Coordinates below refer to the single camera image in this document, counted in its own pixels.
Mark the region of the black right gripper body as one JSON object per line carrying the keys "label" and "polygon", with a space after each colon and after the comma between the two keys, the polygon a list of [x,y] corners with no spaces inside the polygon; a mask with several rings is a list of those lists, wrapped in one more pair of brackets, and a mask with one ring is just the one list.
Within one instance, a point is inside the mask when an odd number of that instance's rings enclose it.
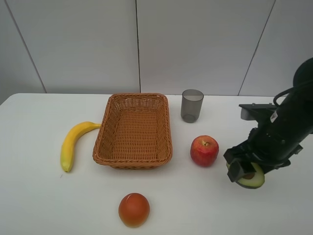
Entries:
{"label": "black right gripper body", "polygon": [[246,141],[250,159],[257,163],[264,173],[289,166],[289,158],[301,152],[303,147],[303,112],[274,111],[270,118],[259,121]]}

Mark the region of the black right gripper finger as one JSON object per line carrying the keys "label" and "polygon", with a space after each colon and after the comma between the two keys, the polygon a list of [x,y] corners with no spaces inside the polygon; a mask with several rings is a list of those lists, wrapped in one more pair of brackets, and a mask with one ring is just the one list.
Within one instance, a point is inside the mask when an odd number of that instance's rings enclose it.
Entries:
{"label": "black right gripper finger", "polygon": [[234,161],[233,163],[227,163],[227,175],[231,182],[236,182],[241,179],[252,180],[257,174],[259,174],[259,166],[256,163]]}
{"label": "black right gripper finger", "polygon": [[224,153],[224,158],[228,164],[235,161],[248,161],[250,159],[250,151],[246,145],[238,145],[229,148]]}

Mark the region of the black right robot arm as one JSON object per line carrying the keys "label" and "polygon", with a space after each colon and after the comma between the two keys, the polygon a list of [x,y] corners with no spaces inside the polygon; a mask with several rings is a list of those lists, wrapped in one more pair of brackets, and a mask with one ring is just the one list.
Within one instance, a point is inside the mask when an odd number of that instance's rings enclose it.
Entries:
{"label": "black right robot arm", "polygon": [[227,175],[239,183],[291,164],[290,157],[313,132],[313,60],[296,70],[293,87],[277,94],[272,104],[241,104],[241,119],[255,120],[256,128],[244,142],[224,153]]}

